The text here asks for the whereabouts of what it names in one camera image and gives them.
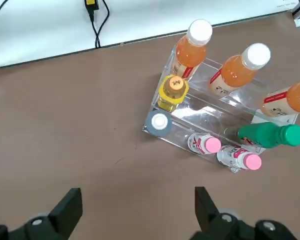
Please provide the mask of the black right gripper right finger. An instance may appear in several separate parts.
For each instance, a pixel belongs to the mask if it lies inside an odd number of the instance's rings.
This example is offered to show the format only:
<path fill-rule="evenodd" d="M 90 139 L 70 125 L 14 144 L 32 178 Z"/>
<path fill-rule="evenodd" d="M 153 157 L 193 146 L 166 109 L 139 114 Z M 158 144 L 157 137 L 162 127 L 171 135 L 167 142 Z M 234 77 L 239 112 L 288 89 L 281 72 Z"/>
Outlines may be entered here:
<path fill-rule="evenodd" d="M 250 226 L 233 214 L 220 212 L 203 186 L 194 188 L 194 207 L 200 231 L 192 240 L 297 240 L 275 220 L 262 219 Z"/>

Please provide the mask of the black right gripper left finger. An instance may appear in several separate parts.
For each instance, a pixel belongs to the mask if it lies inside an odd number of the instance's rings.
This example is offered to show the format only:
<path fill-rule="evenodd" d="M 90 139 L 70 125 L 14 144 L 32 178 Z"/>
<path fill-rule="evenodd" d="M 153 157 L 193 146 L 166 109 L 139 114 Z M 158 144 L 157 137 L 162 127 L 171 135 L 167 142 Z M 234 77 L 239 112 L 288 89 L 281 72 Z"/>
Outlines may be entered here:
<path fill-rule="evenodd" d="M 80 188 L 71 188 L 47 214 L 36 216 L 17 229 L 0 224 L 0 240 L 67 240 L 83 215 Z"/>

